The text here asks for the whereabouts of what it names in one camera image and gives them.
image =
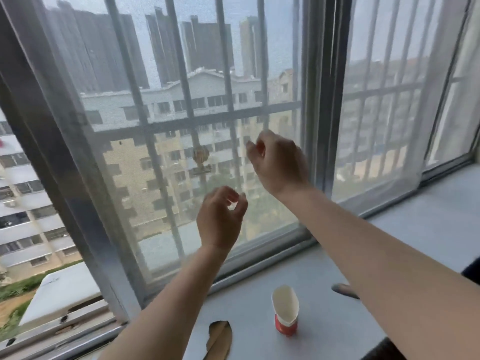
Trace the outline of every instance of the blue sky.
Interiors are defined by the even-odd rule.
[[[107,9],[103,0],[65,0],[75,9],[106,13]],[[154,7],[161,7],[166,14],[165,0],[116,0],[121,13],[133,16],[141,53],[145,63],[148,80],[151,87],[159,87],[160,80],[153,57],[153,51],[148,35],[145,14],[154,11]],[[190,15],[198,15],[202,23],[216,22],[215,0],[174,0],[178,21],[190,20]],[[57,0],[44,0],[49,8],[55,7]],[[401,0],[400,9],[393,41],[392,58],[401,56],[403,42],[413,0]],[[433,21],[429,30],[427,52],[430,51],[433,36],[437,26],[438,14],[442,0],[436,0]],[[393,0],[381,0],[379,16],[373,44],[373,60],[383,60],[385,57],[385,44],[387,42],[388,27],[392,15]],[[414,32],[408,56],[417,56],[420,46],[425,17],[429,0],[420,0],[415,18]],[[270,77],[279,75],[284,69],[292,66],[292,0],[265,0],[265,19],[268,34],[268,59]],[[353,35],[351,45],[351,60],[362,60],[366,56],[367,39],[370,19],[372,17],[373,0],[357,0],[353,20]],[[240,44],[239,23],[247,16],[257,15],[257,0],[224,0],[225,22],[231,24],[233,54],[236,73],[243,74],[242,51]]]

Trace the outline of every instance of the paper cup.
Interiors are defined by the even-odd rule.
[[[272,293],[273,310],[275,311],[275,328],[279,333],[292,336],[297,332],[299,300],[293,288],[282,285]]]

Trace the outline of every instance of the skyscraper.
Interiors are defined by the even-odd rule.
[[[241,58],[243,75],[260,78],[262,76],[262,60],[260,57],[260,22],[257,16],[249,16],[240,23]]]
[[[178,81],[179,65],[173,42],[173,29],[170,18],[163,14],[159,7],[155,13],[145,15],[147,20],[150,41],[152,42],[153,56],[162,86],[168,82]]]
[[[220,28],[217,23],[200,23],[198,16],[190,16],[190,22],[181,23],[185,58],[189,72],[204,67],[208,70],[223,71]],[[230,24],[225,24],[228,68],[233,67],[233,46]]]
[[[75,10],[66,1],[45,9],[45,28],[51,31],[78,92],[130,89],[110,16]],[[120,15],[137,84],[148,88],[140,46],[131,15]]]

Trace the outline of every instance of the green grass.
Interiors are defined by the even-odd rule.
[[[24,315],[31,301],[32,300],[30,299],[26,302],[23,302],[17,308],[10,312],[7,323],[0,327],[0,341],[11,339],[18,335],[18,323],[22,319],[22,316]]]
[[[74,266],[75,264],[78,264],[82,261],[83,260],[73,261],[68,264],[59,266],[58,268],[47,270],[46,272],[43,272],[41,274],[33,275],[30,278],[26,278],[23,280],[19,280],[18,282],[2,286],[0,287],[0,302],[37,289],[40,286],[40,283],[42,283],[43,278],[45,278],[48,274],[68,268],[69,266]]]

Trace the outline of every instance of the forearm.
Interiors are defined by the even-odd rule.
[[[313,188],[281,199],[408,359],[477,351],[480,290]]]
[[[189,263],[118,338],[101,360],[181,359],[188,339],[227,252],[198,249]]]

